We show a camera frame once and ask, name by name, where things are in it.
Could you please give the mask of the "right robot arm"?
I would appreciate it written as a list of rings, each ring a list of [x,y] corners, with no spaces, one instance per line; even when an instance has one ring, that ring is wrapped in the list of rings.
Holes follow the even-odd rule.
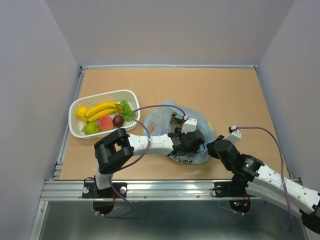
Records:
[[[233,173],[231,181],[216,183],[218,198],[253,196],[291,211],[309,230],[320,232],[320,193],[282,177],[261,160],[240,153],[227,139],[207,144],[208,154],[219,159]]]

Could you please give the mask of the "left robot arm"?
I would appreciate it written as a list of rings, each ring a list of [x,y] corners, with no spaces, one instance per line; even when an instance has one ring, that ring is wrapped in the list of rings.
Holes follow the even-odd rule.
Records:
[[[204,144],[205,137],[199,130],[183,133],[177,127],[173,133],[147,137],[129,134],[123,128],[117,129],[94,144],[97,161],[94,191],[100,197],[108,196],[111,193],[109,178],[133,156],[179,157],[196,154]]]

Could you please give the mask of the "green apple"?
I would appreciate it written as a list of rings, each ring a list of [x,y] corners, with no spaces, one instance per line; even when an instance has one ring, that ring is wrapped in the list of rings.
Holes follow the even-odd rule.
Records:
[[[83,128],[82,132],[85,135],[93,135],[100,132],[99,126],[95,122],[88,122]]]

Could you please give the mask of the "red yellow peach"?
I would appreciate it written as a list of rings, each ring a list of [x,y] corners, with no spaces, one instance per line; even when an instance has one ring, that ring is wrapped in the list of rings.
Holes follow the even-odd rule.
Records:
[[[102,132],[110,131],[114,127],[113,119],[108,115],[100,117],[98,119],[97,125]]]

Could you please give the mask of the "orange pineapple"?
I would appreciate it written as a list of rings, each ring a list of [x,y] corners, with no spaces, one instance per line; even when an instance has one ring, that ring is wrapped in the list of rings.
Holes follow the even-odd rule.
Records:
[[[183,126],[183,124],[185,123],[185,120],[184,120],[184,118],[178,118],[178,116],[177,116],[177,113],[176,112],[173,112],[172,114],[171,114],[171,119],[170,119],[170,122],[172,123],[172,124],[175,124],[175,125],[177,125],[177,126],[179,126],[180,128]]]

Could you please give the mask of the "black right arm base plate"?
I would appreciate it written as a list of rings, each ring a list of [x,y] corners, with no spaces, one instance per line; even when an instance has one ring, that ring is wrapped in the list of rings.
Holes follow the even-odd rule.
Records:
[[[244,197],[246,191],[231,181],[218,181],[214,183],[213,192],[217,198]]]

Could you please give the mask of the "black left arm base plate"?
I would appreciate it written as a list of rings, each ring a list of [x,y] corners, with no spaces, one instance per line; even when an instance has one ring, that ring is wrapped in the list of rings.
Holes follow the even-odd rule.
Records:
[[[127,183],[114,182],[113,186],[122,197],[127,196]],[[86,182],[83,185],[83,199],[111,199],[113,197],[119,198],[119,196],[114,193],[111,187],[99,190],[95,182]]]

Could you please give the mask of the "light blue printed plastic bag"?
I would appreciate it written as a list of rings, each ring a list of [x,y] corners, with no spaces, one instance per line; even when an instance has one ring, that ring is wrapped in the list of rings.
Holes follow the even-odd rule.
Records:
[[[188,153],[182,156],[173,155],[170,158],[174,161],[188,165],[202,165],[211,158],[208,154],[207,145],[217,138],[216,132],[212,132],[208,127],[208,118],[192,108],[182,106],[174,101],[167,100],[161,103],[161,107],[156,107],[145,120],[144,125],[148,128],[151,136],[161,136],[174,132],[177,126],[171,123],[172,113],[177,113],[177,117],[182,119],[183,113],[191,119],[197,120],[197,129],[203,134],[205,138],[205,145],[200,147],[198,153]]]

